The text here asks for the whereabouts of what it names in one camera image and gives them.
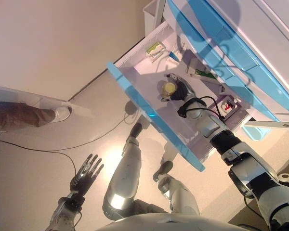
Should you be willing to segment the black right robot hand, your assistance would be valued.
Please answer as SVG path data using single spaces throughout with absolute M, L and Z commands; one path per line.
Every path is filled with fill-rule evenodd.
M 196 93 L 190 84 L 181 76 L 169 73 L 165 74 L 167 82 L 161 87 L 161 101 L 185 101 L 189 96 L 195 96 Z

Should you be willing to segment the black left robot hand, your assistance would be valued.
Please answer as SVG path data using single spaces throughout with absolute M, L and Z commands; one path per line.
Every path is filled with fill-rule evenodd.
M 70 190 L 84 196 L 104 167 L 101 161 L 102 158 L 98 158 L 97 154 L 90 154 L 81 165 L 76 176 L 71 180 Z

